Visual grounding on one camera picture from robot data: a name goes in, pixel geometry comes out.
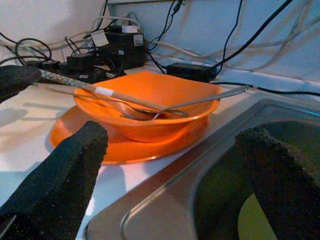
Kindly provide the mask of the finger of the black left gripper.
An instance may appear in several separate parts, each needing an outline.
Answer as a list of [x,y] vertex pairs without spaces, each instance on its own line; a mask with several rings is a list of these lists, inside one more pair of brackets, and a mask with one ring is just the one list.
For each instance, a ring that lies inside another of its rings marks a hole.
[[0,66],[0,103],[12,98],[42,77],[34,66]]

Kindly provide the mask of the orange bowl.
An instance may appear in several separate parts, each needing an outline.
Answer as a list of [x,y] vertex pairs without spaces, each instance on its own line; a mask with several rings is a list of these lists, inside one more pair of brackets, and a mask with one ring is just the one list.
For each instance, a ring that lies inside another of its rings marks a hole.
[[[95,86],[165,106],[214,96],[222,91],[217,85],[149,71],[101,81]],[[74,93],[76,106],[89,117],[114,127],[129,139],[145,143],[166,141],[184,134],[196,123],[207,123],[209,114],[220,104],[219,100],[212,100],[181,107],[188,114],[184,118],[160,116],[155,120],[140,121],[124,117],[105,100],[93,99],[93,94],[85,89],[75,89]]]

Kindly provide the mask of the stainless steel sink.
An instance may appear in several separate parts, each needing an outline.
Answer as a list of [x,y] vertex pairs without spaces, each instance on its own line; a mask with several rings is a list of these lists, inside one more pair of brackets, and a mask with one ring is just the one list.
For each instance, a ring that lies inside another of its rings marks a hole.
[[99,212],[86,240],[237,240],[238,216],[253,194],[235,136],[259,125],[320,124],[320,101],[258,100],[204,141]]

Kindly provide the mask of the white plug adapter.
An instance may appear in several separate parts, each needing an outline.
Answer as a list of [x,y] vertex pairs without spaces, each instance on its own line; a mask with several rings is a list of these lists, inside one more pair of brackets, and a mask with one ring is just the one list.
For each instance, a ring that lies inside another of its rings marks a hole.
[[139,27],[137,25],[122,25],[121,31],[125,34],[135,34],[138,33]]

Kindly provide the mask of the flat black power brick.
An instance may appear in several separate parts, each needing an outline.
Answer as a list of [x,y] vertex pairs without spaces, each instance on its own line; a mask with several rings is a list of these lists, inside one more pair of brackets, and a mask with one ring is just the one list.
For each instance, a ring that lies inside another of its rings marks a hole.
[[181,62],[169,64],[165,69],[167,75],[202,83],[212,81],[218,72],[216,67]]

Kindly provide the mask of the black power strip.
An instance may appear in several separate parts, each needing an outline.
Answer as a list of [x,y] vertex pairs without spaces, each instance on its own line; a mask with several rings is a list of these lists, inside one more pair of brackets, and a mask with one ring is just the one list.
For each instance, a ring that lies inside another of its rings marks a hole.
[[85,65],[70,65],[66,61],[60,62],[57,60],[27,60],[25,61],[25,65],[80,80],[89,84],[126,75],[122,66],[117,66],[109,59],[102,61],[96,60],[93,63]]

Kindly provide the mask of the patterned wooden chopstick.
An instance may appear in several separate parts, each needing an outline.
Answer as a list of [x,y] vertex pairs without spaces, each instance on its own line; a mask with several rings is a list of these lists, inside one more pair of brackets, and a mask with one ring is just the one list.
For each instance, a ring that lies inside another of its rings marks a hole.
[[126,95],[117,91],[114,91],[112,89],[109,88],[104,88],[104,87],[100,87],[100,86],[95,86],[93,84],[89,84],[86,82],[82,82],[80,80],[77,79],[73,79],[70,77],[66,77],[63,75],[59,75],[50,71],[46,71],[43,69],[39,70],[41,73],[41,76],[43,78],[46,78],[48,80],[54,81],[54,82],[58,82],[58,83],[62,83],[62,84],[67,84],[70,86],[75,86],[77,88],[81,88],[81,89],[85,89],[87,91],[90,91],[92,93],[95,94],[100,94],[103,96],[107,96],[107,97],[112,97],[115,98],[117,100],[123,100],[123,101],[127,101],[133,104],[138,104],[144,107],[148,107],[148,108],[152,108],[155,110],[159,110],[162,111],[166,108],[165,105],[161,105],[158,103],[154,103],[151,101],[147,101],[147,100],[143,100],[143,99],[139,99],[130,95]]

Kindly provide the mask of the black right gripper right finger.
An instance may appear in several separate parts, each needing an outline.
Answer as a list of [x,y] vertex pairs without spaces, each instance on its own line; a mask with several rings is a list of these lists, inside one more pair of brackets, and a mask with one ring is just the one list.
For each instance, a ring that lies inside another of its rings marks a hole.
[[278,240],[320,240],[320,165],[260,127],[239,133],[235,145]]

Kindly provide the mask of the small black plug adapter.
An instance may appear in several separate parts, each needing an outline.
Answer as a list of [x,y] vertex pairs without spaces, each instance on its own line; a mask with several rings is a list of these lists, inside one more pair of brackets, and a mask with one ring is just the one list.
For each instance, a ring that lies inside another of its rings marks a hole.
[[87,71],[94,68],[97,56],[93,53],[80,53],[66,58],[67,66],[71,70]]

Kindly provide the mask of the orange plate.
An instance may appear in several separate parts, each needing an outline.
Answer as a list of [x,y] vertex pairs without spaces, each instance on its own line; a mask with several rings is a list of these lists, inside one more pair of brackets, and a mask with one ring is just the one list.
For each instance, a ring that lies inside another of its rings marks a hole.
[[[54,124],[49,135],[53,148],[77,132],[87,121],[93,119],[74,106],[64,113]],[[160,142],[139,142],[125,137],[110,125],[105,128],[108,133],[108,147],[103,164],[124,165],[151,161],[181,151],[196,143],[205,133],[209,117],[196,120],[176,136]]]

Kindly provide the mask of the large black power adapter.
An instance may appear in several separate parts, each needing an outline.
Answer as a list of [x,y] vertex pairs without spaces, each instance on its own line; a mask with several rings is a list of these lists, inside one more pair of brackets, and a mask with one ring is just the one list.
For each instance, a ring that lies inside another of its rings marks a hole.
[[124,70],[143,67],[146,62],[145,37],[142,33],[105,32],[108,44],[100,50]]

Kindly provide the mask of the green round plate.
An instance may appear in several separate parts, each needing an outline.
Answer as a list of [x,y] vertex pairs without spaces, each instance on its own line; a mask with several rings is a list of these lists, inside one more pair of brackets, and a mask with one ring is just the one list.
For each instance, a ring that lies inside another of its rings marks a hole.
[[254,193],[243,203],[237,226],[239,240],[278,240]]

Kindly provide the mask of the metal fork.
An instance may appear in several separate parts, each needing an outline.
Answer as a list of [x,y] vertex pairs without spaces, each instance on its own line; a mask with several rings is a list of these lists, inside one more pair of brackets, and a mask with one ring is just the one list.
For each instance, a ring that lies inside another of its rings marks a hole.
[[184,103],[172,105],[172,106],[166,107],[163,110],[159,111],[152,118],[152,120],[157,119],[160,116],[160,114],[162,114],[163,112],[167,112],[167,111],[170,111],[170,110],[175,110],[175,109],[180,108],[180,107],[190,106],[190,105],[194,105],[194,104],[198,104],[198,103],[209,102],[209,101],[213,101],[213,100],[219,100],[219,99],[223,99],[223,98],[232,97],[232,96],[244,93],[249,88],[250,88],[250,86],[245,84],[243,86],[237,87],[235,89],[232,89],[232,90],[220,93],[220,94],[216,94],[216,95],[213,95],[213,96],[208,96],[208,97],[200,98],[200,99],[197,99],[197,100],[192,100],[192,101],[187,101],[187,102],[184,102]]

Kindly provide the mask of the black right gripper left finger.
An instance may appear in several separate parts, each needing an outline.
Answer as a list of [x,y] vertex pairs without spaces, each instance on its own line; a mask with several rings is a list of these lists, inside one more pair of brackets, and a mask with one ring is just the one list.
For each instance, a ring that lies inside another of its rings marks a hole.
[[107,148],[94,121],[59,143],[0,206],[0,240],[75,240]]

